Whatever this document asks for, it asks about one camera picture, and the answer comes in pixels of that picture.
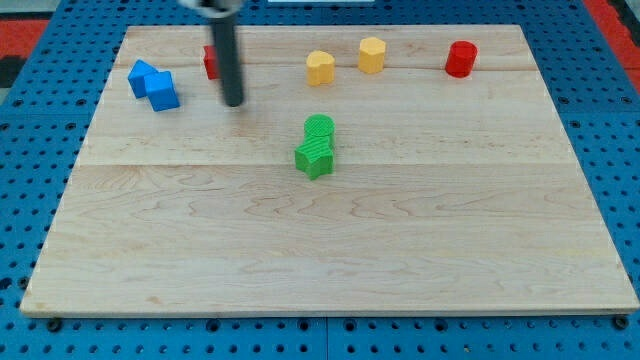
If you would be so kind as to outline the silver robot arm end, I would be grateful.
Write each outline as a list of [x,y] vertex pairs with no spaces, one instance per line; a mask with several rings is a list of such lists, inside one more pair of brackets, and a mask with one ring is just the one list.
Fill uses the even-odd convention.
[[245,0],[178,0],[178,3],[207,18],[226,18],[236,14]]

